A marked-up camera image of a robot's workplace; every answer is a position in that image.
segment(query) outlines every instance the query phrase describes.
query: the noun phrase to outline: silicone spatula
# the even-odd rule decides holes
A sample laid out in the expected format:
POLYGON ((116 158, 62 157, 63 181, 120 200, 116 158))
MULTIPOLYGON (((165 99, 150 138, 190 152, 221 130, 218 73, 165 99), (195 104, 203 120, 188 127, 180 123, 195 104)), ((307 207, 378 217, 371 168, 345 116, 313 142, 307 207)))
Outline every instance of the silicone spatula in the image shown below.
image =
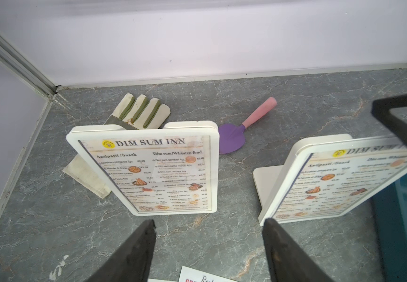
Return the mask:
POLYGON ((273 97, 269 97, 240 126, 231 123, 221 125, 219 127, 219 154, 228 154, 241 148, 246 142, 244 130, 276 105, 277 101, 273 97))

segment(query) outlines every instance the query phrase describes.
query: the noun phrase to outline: dumpling picture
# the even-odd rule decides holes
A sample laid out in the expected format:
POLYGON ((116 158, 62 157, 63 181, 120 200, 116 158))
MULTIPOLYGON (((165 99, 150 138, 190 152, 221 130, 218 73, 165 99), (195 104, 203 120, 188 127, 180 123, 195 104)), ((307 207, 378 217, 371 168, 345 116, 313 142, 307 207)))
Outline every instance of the dumpling picture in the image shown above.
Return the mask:
POLYGON ((148 211, 148 212, 154 210, 154 208, 152 208, 152 207, 139 207, 139 209, 141 209, 143 211, 148 211))
POLYGON ((196 162, 197 159, 196 159, 196 157, 194 157, 194 156, 187 156, 187 157, 185 158, 185 161, 186 161, 187 163, 193 163, 193 162, 196 162))
POLYGON ((290 217, 289 214, 278 214, 278 215, 276 215, 276 218, 278 218, 278 219, 285 219, 285 218, 288 218, 288 217, 290 217))
POLYGON ((405 162, 405 160, 397 160, 392 162, 392 164, 390 165, 391 167, 395 167, 395 166, 399 166, 400 164, 403 164, 405 162))
POLYGON ((357 191, 352 192, 352 193, 350 194, 350 196, 355 196, 355 195, 358 195, 358 194, 363 193, 363 192, 366 192, 366 191, 367 191, 367 189, 365 189, 365 188, 358 189, 357 191))
POLYGON ((141 178, 136 178, 136 181, 133 182, 134 185, 137 186, 143 186, 143 185, 147 185, 147 182, 145 182, 144 180, 142 180, 141 178))
POLYGON ((332 178, 334 178, 335 177, 335 174, 327 174, 327 175, 324 175, 323 177, 321 177, 321 180, 331 180, 332 178))
POLYGON ((191 186, 188 187, 189 190, 191 191, 196 191, 202 188, 203 185, 197 184, 197 183, 192 183, 191 186))
POLYGON ((319 186, 316 186, 315 189, 307 190, 306 193, 313 194, 313 193, 318 193, 319 191, 321 191, 321 188, 319 188, 319 186))

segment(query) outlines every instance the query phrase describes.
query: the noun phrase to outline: menu price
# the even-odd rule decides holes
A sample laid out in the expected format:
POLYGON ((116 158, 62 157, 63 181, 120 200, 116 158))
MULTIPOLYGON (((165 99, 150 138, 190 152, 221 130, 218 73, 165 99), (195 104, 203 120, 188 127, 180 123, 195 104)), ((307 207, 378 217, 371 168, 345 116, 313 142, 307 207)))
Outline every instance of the menu price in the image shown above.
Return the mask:
POLYGON ((141 212, 211 209, 209 136, 81 140, 141 212))
POLYGON ((407 148, 402 144, 313 153, 273 217, 340 215, 405 167, 407 148))

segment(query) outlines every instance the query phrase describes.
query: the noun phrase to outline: paper sign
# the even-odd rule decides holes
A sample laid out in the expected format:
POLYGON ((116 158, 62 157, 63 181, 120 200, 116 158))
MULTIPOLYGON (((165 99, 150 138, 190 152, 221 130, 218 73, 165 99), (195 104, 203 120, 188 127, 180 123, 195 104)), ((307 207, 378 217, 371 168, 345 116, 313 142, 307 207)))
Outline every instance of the paper sign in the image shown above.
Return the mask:
POLYGON ((174 282, 169 280, 161 280, 161 279, 147 279, 147 282, 174 282))
POLYGON ((235 282, 227 278, 182 266, 178 282, 235 282))
POLYGON ((210 137, 79 140, 139 213, 211 210, 210 137))

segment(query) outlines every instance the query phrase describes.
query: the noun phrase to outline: restaurant logo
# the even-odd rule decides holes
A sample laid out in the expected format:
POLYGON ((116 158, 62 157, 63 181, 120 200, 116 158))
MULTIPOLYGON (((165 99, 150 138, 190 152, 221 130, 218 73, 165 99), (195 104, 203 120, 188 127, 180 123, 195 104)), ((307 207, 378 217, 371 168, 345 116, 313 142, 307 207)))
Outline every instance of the restaurant logo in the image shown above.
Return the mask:
POLYGON ((113 149, 116 145, 109 140, 105 140, 102 142, 103 146, 108 149, 113 149))
POLYGON ((346 150, 338 150, 335 153, 333 153, 333 157, 341 157, 342 155, 346 154, 346 150))

